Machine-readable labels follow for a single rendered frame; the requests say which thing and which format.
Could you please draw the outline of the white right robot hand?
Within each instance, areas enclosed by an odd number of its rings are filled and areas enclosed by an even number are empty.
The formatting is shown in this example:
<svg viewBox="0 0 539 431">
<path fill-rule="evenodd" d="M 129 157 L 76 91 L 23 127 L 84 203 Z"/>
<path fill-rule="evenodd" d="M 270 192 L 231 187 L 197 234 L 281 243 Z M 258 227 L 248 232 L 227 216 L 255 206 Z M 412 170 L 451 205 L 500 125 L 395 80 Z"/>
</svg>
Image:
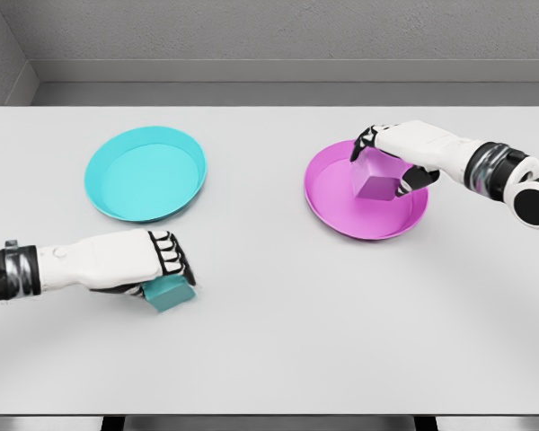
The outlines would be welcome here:
<svg viewBox="0 0 539 431">
<path fill-rule="evenodd" d="M 354 163 L 367 148 L 375 148 L 409 163 L 411 167 L 403 174 L 393 193 L 400 198 L 439 179 L 436 142 L 445 136 L 445 130 L 419 120 L 391 126 L 370 126 L 354 142 L 349 161 Z"/>
</svg>

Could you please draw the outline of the magenta plate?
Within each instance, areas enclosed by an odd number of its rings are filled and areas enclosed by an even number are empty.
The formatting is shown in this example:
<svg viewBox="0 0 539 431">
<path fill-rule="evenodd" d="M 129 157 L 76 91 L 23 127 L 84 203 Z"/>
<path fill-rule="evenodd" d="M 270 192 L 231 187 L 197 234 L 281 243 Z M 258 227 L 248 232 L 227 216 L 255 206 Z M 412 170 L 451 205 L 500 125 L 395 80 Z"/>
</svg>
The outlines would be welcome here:
<svg viewBox="0 0 539 431">
<path fill-rule="evenodd" d="M 351 140 L 329 145 L 308 163 L 304 191 L 309 207 L 331 229 L 360 240 L 393 238 L 412 229 L 426 212 L 429 191 L 389 201 L 356 198 L 349 166 L 353 145 Z"/>
</svg>

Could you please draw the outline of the magenta block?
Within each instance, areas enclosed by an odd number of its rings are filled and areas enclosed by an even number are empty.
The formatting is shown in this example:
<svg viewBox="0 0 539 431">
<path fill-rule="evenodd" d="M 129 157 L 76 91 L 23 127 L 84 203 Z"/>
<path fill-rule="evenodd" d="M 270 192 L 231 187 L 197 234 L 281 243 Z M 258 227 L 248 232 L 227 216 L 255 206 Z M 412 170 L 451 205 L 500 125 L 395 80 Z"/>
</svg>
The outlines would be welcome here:
<svg viewBox="0 0 539 431">
<path fill-rule="evenodd" d="M 367 147 L 349 166 L 354 196 L 383 201 L 395 198 L 403 174 L 411 167 L 373 147 Z"/>
</svg>

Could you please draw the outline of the cyan plate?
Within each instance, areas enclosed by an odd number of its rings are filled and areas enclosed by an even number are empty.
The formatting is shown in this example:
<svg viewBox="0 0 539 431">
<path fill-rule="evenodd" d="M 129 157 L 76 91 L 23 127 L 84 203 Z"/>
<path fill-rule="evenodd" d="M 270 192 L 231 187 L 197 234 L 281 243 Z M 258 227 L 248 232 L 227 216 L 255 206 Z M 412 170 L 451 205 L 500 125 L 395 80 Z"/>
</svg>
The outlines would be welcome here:
<svg viewBox="0 0 539 431">
<path fill-rule="evenodd" d="M 175 128 L 134 128 L 104 143 L 84 172 L 84 190 L 101 213 L 149 223 L 185 208 L 200 192 L 207 159 L 192 136 Z"/>
</svg>

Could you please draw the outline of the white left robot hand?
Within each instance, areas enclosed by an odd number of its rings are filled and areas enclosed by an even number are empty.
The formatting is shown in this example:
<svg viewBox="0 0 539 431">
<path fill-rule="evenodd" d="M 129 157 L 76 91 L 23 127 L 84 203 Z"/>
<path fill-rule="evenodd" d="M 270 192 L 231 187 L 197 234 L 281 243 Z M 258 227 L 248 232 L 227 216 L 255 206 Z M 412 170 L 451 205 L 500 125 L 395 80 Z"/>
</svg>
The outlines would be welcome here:
<svg viewBox="0 0 539 431">
<path fill-rule="evenodd" d="M 142 284 L 166 276 L 196 285 L 186 253 L 169 231 L 109 233 L 81 240 L 76 247 L 76 281 L 94 292 L 142 295 Z"/>
</svg>

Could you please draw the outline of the cyan block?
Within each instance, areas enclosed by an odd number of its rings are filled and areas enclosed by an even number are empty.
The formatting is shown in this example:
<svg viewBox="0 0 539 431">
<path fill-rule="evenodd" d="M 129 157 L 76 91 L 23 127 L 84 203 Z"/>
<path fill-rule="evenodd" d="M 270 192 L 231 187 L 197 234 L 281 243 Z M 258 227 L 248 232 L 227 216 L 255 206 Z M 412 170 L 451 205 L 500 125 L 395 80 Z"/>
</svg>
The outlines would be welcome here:
<svg viewBox="0 0 539 431">
<path fill-rule="evenodd" d="M 164 312 L 191 300 L 193 287 L 179 275 L 158 277 L 142 284 L 145 299 L 158 311 Z"/>
</svg>

